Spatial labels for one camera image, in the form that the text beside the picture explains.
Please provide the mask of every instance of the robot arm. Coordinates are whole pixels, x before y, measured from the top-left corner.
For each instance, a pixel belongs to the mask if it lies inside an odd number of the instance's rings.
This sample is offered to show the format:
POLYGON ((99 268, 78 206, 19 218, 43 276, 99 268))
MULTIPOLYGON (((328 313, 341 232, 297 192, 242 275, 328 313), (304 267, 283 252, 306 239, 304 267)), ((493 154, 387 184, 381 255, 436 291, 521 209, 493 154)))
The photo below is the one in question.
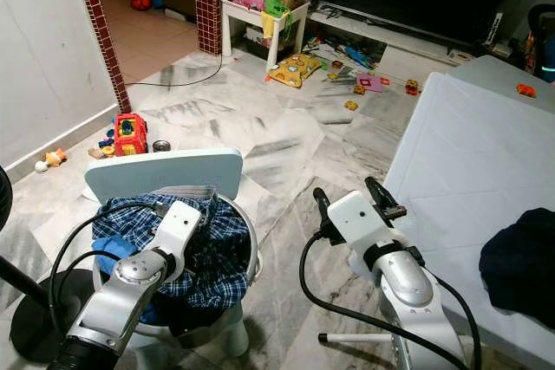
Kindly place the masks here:
POLYGON ((154 292, 183 272, 185 247, 200 217, 180 201, 170 206, 148 246, 121 259, 90 297, 49 370, 114 368, 154 292))
MULTIPOLYGON (((327 217, 356 253, 359 263, 356 268, 374 280, 386 319, 432 341, 464 362, 459 338, 443 313, 437 281, 405 250, 407 238, 389 222, 404 215, 406 210, 373 179, 366 182, 375 206, 359 191, 353 191, 329 205, 327 217)), ((456 368, 419 344, 395 334, 392 339, 400 369, 456 368)))

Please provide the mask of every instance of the black pole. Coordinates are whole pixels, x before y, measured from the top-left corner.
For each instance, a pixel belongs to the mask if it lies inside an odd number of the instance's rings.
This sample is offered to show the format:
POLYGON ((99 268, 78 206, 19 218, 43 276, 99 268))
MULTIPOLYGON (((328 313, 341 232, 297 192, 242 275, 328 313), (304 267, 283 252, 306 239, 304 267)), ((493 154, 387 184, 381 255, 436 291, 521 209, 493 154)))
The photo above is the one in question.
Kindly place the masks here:
POLYGON ((14 288, 21 290, 40 306, 48 309, 49 297, 46 290, 1 256, 0 277, 14 288))

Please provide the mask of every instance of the red tiled column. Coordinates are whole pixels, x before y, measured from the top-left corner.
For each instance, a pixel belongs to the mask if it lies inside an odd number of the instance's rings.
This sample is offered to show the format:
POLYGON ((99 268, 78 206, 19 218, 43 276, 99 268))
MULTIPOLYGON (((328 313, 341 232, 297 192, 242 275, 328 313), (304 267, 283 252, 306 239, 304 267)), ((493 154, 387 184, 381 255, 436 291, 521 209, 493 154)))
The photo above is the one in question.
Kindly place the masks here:
POLYGON ((110 81, 114 86, 115 97, 120 105, 120 111, 122 113, 130 113, 131 104, 129 103, 129 96, 127 95, 125 82, 121 75, 120 65, 115 56, 114 45, 112 44, 112 38, 110 37, 110 31, 108 29, 106 17, 104 16, 101 1, 85 0, 85 4, 87 5, 88 15, 93 24, 93 28, 95 29, 96 38, 101 47, 104 62, 108 68, 110 81))
POLYGON ((222 51, 222 16, 220 0, 195 0, 199 49, 209 54, 222 51))

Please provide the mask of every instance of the blue plaid shirt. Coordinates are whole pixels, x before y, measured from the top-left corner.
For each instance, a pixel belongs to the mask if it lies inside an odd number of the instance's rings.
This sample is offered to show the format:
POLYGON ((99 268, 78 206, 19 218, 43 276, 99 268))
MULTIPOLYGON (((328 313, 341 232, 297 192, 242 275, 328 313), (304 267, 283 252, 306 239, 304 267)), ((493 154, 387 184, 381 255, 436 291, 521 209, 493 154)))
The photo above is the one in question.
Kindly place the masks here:
MULTIPOLYGON (((247 290, 247 260, 239 255, 249 232, 245 221, 225 201, 189 199, 169 195, 144 194, 135 198, 112 198, 100 212, 130 203, 171 204, 179 200, 199 210, 207 221, 191 237, 185 249, 185 265, 189 271, 159 292, 181 296, 192 308, 230 308, 239 302, 247 290)), ((142 250, 153 238, 161 222, 152 210, 128 208, 101 217, 93 223, 93 239, 120 236, 142 250)))

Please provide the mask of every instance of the black cable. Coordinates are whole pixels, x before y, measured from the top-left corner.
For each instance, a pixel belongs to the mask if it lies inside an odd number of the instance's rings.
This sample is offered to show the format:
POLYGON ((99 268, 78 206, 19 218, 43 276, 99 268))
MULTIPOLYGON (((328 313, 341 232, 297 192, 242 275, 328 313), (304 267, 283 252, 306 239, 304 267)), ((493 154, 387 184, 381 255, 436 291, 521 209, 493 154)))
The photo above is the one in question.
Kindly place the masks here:
POLYGON ((476 320, 474 319, 474 316, 472 315, 472 312, 471 312, 470 308, 468 307, 468 304, 466 303, 466 301, 464 300, 462 295, 455 290, 455 288, 453 288, 447 282, 441 280, 438 276, 434 275, 433 273, 432 273, 432 275, 435 277, 437 282, 443 288, 445 288, 447 291, 449 291, 451 293, 451 295, 454 296, 454 298, 462 306, 462 309, 465 311, 465 315, 467 316, 468 324, 470 325, 470 332, 472 334, 472 340, 473 340, 474 370, 480 370, 482 368, 482 350, 481 350, 481 344, 480 344, 480 333, 478 332, 478 325, 476 324, 476 320))
POLYGON ((183 86, 191 86, 192 84, 197 84, 202 81, 206 81, 209 78, 215 76, 222 68, 222 61, 224 60, 224 55, 219 55, 219 65, 218 69, 214 71, 212 74, 208 75, 207 77, 203 78, 202 80, 191 81, 191 82, 184 82, 183 84, 158 84, 155 82, 126 82, 126 86, 156 86, 156 87, 183 87, 183 86))
POLYGON ((88 219, 84 223, 81 223, 80 225, 78 225, 75 228, 75 230, 73 230, 69 234, 69 236, 68 236, 68 238, 66 238, 65 242, 63 242, 62 248, 58 252, 58 254, 55 258, 54 264, 52 265, 52 270, 50 271, 50 282, 49 282, 50 318, 52 319, 52 324, 54 325, 55 331, 60 336, 64 336, 64 333, 62 331, 62 326, 60 325, 60 318, 58 317, 58 310, 57 310, 58 309, 58 304, 56 302, 56 299, 54 298, 54 280, 56 278, 56 273, 58 271, 58 268, 60 267, 60 262, 62 261, 63 255, 65 254, 66 250, 68 249, 69 245, 71 244, 71 242, 73 241, 75 236, 77 236, 77 234, 79 234, 79 232, 81 230, 83 230, 86 226, 93 223, 94 221, 96 221, 99 218, 107 216, 108 214, 112 214, 113 212, 117 212, 117 211, 120 211, 120 210, 125 210, 126 208, 134 208, 134 207, 150 208, 151 210, 155 209, 155 205, 153 205, 153 204, 133 203, 133 204, 120 205, 119 207, 115 207, 115 208, 112 208, 110 210, 106 210, 104 212, 96 214, 94 217, 91 217, 90 219, 88 219))
POLYGON ((68 279, 69 275, 71 274, 71 271, 75 268, 75 266, 77 266, 77 264, 81 260, 86 259, 87 257, 91 257, 91 256, 106 256, 106 257, 109 257, 112 260, 115 260, 116 262, 121 259, 120 257, 116 256, 115 254, 110 253, 109 251, 105 251, 105 250, 91 250, 91 251, 88 251, 87 253, 84 253, 84 254, 80 255, 79 257, 77 257, 72 263, 69 264, 68 268, 65 269, 64 272, 63 272, 62 280, 60 280, 60 284, 58 285, 58 290, 56 291, 56 296, 54 298, 56 304, 59 304, 60 298, 62 297, 63 285, 66 282, 66 280, 68 279))
POLYGON ((377 318, 374 318, 373 316, 367 316, 365 314, 361 314, 360 312, 356 312, 356 311, 353 311, 351 309, 339 307, 339 306, 334 305, 332 303, 329 303, 329 302, 323 301, 319 298, 316 298, 310 292, 309 288, 306 286, 306 281, 304 279, 304 264, 306 263, 306 257, 308 255, 310 247, 312 246, 312 244, 314 244, 314 242, 316 240, 322 238, 322 236, 323 236, 322 233, 317 232, 316 234, 314 234, 309 239, 309 241, 304 246, 303 254, 301 255, 301 261, 300 261, 299 268, 298 268, 298 274, 299 274, 299 280, 301 282, 301 288, 303 289, 304 294, 306 295, 307 298, 309 298, 309 300, 311 300, 313 303, 315 303, 318 307, 327 309, 331 312, 335 312, 336 314, 345 315, 345 316, 348 316, 349 318, 354 318, 355 320, 366 322, 367 324, 373 325, 375 327, 385 329, 386 331, 389 331, 392 334, 400 335, 401 337, 404 337, 407 340, 415 342, 416 344, 420 344, 424 348, 427 348, 428 350, 433 351, 434 353, 443 357, 445 360, 449 361, 451 364, 453 364, 454 366, 456 366, 460 370, 468 370, 467 367, 464 365, 464 363, 462 361, 460 361, 454 355, 449 353, 447 350, 439 347, 438 345, 434 344, 431 341, 425 340, 425 339, 421 338, 420 336, 418 336, 416 334, 413 334, 413 333, 410 333, 409 331, 407 331, 405 329, 396 327, 395 325, 391 325, 388 322, 378 320, 377 318))

